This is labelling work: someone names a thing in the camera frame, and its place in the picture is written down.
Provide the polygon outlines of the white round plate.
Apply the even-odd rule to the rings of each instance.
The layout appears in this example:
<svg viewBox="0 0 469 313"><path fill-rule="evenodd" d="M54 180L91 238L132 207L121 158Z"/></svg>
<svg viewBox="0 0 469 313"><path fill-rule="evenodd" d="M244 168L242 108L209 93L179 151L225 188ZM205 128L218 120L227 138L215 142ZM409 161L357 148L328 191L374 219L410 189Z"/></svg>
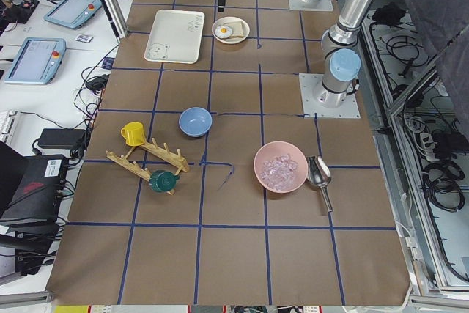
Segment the white round plate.
<svg viewBox="0 0 469 313"><path fill-rule="evenodd" d="M224 44L238 44L250 34L250 26L238 17L223 17L212 25L212 34L215 39Z"/></svg>

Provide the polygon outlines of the bread slice in plate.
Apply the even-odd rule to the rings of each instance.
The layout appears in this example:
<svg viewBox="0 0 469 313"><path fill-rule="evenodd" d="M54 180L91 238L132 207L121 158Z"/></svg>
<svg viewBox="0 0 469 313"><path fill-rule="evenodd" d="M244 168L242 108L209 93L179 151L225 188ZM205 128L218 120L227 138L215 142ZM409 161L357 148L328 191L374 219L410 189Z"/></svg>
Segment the bread slice in plate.
<svg viewBox="0 0 469 313"><path fill-rule="evenodd" d="M230 38L244 37L245 32L244 32L243 22L236 21L236 22L231 22L231 23L225 23L224 25L229 26L233 29L233 34Z"/></svg>

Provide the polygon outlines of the fried egg toy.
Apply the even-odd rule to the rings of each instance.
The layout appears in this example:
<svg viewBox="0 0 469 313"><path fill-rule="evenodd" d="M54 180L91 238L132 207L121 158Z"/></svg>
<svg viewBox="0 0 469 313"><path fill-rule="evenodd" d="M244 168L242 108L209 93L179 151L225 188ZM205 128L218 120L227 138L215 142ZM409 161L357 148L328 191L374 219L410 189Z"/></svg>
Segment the fried egg toy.
<svg viewBox="0 0 469 313"><path fill-rule="evenodd" d="M214 34L217 38L227 39L230 38L233 34L233 29L229 26L219 25L216 26Z"/></svg>

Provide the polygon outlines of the white bear tray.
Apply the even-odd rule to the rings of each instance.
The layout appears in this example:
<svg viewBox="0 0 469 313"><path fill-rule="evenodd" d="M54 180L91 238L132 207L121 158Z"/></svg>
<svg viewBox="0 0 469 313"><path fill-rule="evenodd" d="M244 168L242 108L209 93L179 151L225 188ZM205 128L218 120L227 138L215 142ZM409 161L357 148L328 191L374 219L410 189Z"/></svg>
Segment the white bear tray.
<svg viewBox="0 0 469 313"><path fill-rule="evenodd" d="M149 62L197 62L204 18L204 13L199 11L158 10L144 58Z"/></svg>

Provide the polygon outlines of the blue bowl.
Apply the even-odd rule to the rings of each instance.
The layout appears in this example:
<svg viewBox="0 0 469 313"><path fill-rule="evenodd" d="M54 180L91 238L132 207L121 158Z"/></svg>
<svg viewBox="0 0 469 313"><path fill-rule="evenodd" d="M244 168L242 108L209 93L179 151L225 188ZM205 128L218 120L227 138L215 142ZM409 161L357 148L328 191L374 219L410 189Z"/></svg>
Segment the blue bowl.
<svg viewBox="0 0 469 313"><path fill-rule="evenodd" d="M211 128L212 116L208 110L201 107L192 107L181 113L179 118L180 130L190 137L201 137Z"/></svg>

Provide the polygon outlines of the blue teach pendant far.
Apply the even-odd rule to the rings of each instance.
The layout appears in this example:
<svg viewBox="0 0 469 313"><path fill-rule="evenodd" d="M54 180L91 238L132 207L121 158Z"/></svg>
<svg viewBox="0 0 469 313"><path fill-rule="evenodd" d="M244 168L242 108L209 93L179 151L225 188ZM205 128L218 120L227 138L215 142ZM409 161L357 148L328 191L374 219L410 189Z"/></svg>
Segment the blue teach pendant far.
<svg viewBox="0 0 469 313"><path fill-rule="evenodd" d="M83 26L102 7L101 0L61 0L44 20L70 29Z"/></svg>

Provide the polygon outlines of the blue teach pendant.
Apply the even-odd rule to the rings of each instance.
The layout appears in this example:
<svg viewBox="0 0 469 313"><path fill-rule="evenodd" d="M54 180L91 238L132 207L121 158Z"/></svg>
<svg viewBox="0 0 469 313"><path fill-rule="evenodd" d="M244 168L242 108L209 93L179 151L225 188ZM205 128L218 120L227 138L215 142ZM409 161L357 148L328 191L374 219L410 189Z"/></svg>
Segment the blue teach pendant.
<svg viewBox="0 0 469 313"><path fill-rule="evenodd" d="M4 79L7 84L48 84L56 75L66 42L62 38L27 37Z"/></svg>
<svg viewBox="0 0 469 313"><path fill-rule="evenodd" d="M44 20L70 29L83 26L102 7L101 0L61 0Z"/></svg>

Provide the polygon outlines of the yellow mug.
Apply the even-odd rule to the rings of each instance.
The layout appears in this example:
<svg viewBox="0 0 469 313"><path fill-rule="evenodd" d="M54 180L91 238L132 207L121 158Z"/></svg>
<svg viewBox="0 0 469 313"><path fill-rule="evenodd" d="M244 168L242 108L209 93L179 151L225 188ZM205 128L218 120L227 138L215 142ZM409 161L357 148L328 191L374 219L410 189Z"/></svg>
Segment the yellow mug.
<svg viewBox="0 0 469 313"><path fill-rule="evenodd" d="M140 146L147 141L144 132L144 125L141 122L129 122L121 128L120 133L128 146Z"/></svg>

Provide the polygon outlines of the pink bowl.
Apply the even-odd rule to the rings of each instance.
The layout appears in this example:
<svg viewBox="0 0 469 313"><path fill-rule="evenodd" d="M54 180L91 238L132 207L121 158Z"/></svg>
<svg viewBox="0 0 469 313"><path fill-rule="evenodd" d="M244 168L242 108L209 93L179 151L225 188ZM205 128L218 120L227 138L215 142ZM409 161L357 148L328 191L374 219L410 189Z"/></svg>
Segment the pink bowl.
<svg viewBox="0 0 469 313"><path fill-rule="evenodd" d="M272 141L256 153L254 172L267 190L289 193L304 184L308 164L305 155L295 145L285 141Z"/></svg>

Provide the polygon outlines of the clear ice cubes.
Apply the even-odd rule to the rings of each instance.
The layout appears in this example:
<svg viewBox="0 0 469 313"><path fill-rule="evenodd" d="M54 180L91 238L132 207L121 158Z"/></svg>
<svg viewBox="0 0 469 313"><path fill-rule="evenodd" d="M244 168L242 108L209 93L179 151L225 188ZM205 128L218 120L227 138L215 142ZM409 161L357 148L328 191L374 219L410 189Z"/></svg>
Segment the clear ice cubes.
<svg viewBox="0 0 469 313"><path fill-rule="evenodd" d="M261 180L271 188L287 188L293 183L297 169L298 163L290 154L276 156L263 162Z"/></svg>

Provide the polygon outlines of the blue teach pendant near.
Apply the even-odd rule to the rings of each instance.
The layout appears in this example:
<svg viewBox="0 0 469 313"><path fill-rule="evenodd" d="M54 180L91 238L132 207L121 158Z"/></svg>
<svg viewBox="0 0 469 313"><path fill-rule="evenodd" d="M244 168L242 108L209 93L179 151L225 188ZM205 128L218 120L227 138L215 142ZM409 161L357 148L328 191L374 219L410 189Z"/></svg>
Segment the blue teach pendant near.
<svg viewBox="0 0 469 313"><path fill-rule="evenodd" d="M7 84L48 84L56 75L66 42L62 38L27 37L4 79Z"/></svg>

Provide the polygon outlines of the dark green mug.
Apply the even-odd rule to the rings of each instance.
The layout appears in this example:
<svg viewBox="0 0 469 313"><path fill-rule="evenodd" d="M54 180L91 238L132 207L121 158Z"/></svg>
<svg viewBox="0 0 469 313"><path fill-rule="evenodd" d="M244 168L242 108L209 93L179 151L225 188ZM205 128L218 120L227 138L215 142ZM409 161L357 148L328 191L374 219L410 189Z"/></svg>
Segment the dark green mug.
<svg viewBox="0 0 469 313"><path fill-rule="evenodd" d="M157 170L151 174L149 185L153 191L173 194L174 187L179 179L179 175L175 175L166 170Z"/></svg>

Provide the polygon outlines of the metal scoop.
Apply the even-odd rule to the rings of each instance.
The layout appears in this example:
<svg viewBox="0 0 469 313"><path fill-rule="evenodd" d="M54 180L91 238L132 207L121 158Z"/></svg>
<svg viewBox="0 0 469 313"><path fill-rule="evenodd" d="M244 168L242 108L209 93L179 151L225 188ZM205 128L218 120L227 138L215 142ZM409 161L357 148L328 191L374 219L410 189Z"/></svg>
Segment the metal scoop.
<svg viewBox="0 0 469 313"><path fill-rule="evenodd" d="M328 195L328 184L331 181L331 172L320 155L306 158L308 163L308 181L312 186L320 190L328 212L333 212L333 207Z"/></svg>

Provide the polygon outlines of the black power adapter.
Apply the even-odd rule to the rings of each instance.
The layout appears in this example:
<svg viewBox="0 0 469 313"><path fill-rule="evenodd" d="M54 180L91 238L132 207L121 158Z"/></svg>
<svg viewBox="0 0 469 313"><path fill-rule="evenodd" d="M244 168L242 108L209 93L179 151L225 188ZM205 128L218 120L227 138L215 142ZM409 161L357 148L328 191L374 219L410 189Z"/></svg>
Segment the black power adapter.
<svg viewBox="0 0 469 313"><path fill-rule="evenodd" d="M84 140L83 129L43 129L37 145L42 149L71 150L79 147Z"/></svg>

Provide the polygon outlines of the black computer box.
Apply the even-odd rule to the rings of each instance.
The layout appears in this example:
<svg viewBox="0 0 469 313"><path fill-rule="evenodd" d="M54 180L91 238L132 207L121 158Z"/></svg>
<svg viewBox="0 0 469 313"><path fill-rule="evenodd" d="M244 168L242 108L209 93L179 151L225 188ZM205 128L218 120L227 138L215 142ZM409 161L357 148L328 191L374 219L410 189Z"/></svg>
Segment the black computer box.
<svg viewBox="0 0 469 313"><path fill-rule="evenodd" d="M1 224L48 223L56 219L67 162L61 154L25 157L1 143Z"/></svg>

